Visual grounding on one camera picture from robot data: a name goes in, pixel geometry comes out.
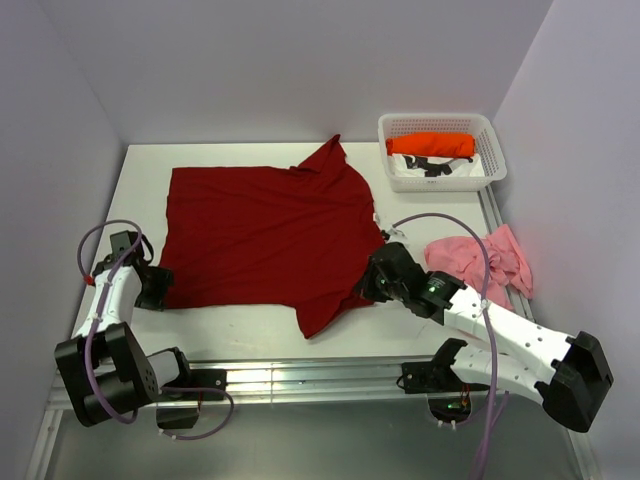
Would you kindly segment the dark red t shirt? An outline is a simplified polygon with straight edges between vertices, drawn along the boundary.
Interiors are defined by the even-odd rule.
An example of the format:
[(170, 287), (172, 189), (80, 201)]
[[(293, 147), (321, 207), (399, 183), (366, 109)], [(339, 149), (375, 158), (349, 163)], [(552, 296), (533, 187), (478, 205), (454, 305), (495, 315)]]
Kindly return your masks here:
[(174, 276), (166, 306), (284, 305), (310, 339), (369, 306), (356, 286), (384, 243), (374, 214), (338, 136), (289, 168), (176, 168), (160, 259)]

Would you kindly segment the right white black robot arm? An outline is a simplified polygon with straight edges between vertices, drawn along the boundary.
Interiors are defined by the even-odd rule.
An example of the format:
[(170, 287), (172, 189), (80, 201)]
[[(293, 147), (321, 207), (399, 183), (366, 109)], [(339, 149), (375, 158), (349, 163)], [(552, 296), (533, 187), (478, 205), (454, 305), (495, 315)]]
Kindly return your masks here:
[(614, 378), (600, 341), (537, 325), (440, 271), (426, 271), (401, 243), (368, 260), (357, 285), (367, 300), (398, 301), (420, 318), (467, 334), (449, 338), (431, 360), (402, 366), (408, 394), (453, 392), (490, 385), (542, 406), (563, 427), (586, 433)]

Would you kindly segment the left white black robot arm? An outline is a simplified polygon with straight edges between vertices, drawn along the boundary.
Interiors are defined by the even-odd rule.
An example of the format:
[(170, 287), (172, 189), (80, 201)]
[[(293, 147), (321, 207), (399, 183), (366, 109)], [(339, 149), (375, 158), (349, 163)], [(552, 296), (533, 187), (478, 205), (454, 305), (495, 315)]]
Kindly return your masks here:
[(172, 272), (145, 258), (153, 249), (140, 232), (115, 233), (110, 245), (88, 277), (95, 293), (86, 320), (54, 352), (76, 418), (85, 427), (109, 419), (130, 424), (163, 392), (183, 399), (195, 386), (179, 348), (147, 355), (131, 329), (135, 309), (165, 309)]

